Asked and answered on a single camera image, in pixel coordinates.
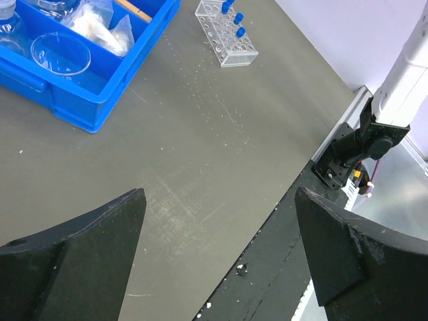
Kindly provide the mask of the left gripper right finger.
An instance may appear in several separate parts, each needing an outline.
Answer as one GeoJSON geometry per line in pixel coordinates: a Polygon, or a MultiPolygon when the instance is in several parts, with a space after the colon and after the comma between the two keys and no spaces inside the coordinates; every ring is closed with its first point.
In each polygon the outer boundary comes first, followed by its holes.
{"type": "Polygon", "coordinates": [[[333,305],[337,320],[426,320],[427,242],[344,209],[365,279],[333,305]]]}

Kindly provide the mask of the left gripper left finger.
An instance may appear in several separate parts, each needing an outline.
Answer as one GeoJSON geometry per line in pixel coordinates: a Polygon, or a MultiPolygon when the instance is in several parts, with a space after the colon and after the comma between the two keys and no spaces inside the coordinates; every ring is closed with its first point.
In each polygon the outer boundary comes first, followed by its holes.
{"type": "Polygon", "coordinates": [[[117,320],[145,211],[133,189],[1,246],[1,319],[117,320]]]}

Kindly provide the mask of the clear glass beaker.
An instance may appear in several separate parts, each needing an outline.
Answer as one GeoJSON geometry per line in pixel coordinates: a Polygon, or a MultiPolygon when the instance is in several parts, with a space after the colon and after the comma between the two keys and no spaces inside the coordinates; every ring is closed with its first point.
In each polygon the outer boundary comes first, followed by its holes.
{"type": "Polygon", "coordinates": [[[30,53],[37,65],[65,78],[83,74],[92,62],[90,49],[83,41],[58,31],[35,38],[30,53]]]}

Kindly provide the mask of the clear glass flask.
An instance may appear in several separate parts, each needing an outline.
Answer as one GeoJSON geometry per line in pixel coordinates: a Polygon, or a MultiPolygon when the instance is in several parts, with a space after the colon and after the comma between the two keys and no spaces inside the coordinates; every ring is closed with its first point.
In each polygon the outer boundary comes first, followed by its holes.
{"type": "Polygon", "coordinates": [[[16,11],[16,1],[1,1],[1,46],[25,58],[29,57],[27,28],[16,11]]]}

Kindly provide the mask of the beige glove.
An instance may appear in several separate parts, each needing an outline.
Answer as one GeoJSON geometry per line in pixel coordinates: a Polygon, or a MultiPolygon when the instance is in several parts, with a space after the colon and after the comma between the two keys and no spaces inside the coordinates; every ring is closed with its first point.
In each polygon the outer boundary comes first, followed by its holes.
{"type": "Polygon", "coordinates": [[[116,56],[124,58],[134,45],[129,14],[110,29],[114,14],[112,1],[80,1],[61,24],[98,44],[116,56]]]}

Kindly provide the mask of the clear acrylic tube rack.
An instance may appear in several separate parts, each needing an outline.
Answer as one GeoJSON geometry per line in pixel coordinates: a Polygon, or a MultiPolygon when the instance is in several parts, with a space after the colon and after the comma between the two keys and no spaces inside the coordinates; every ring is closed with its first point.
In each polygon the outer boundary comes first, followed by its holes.
{"type": "Polygon", "coordinates": [[[226,17],[219,19],[217,15],[222,2],[224,1],[201,1],[195,16],[222,68],[248,66],[258,56],[258,51],[247,31],[237,45],[231,46],[235,35],[231,32],[231,25],[238,11],[232,4],[226,17]]]}

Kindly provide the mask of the wooden test tube clamp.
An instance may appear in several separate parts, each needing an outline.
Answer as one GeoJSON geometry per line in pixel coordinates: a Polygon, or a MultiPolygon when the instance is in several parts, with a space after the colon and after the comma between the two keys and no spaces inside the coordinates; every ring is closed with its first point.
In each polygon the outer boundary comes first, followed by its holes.
{"type": "Polygon", "coordinates": [[[116,2],[121,5],[123,8],[129,10],[129,12],[135,14],[139,18],[141,18],[143,21],[150,23],[152,21],[152,17],[149,16],[147,13],[145,13],[142,9],[138,8],[137,6],[133,5],[128,0],[116,0],[116,2]]]}

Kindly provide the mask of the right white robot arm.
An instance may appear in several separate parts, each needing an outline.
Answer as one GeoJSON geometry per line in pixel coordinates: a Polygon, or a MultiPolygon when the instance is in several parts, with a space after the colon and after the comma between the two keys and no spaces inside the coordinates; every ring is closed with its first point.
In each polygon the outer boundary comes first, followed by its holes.
{"type": "Polygon", "coordinates": [[[333,141],[329,150],[344,167],[379,160],[410,131],[427,97],[427,7],[384,82],[360,113],[360,127],[333,141]]]}

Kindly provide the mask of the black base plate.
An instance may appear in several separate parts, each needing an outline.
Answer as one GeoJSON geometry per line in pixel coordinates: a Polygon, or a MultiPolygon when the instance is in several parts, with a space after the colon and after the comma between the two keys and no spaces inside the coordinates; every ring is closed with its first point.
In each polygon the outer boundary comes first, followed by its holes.
{"type": "Polygon", "coordinates": [[[309,161],[265,223],[254,235],[195,320],[291,320],[310,272],[300,236],[294,196],[307,187],[337,205],[348,197],[332,190],[312,172],[309,161]]]}

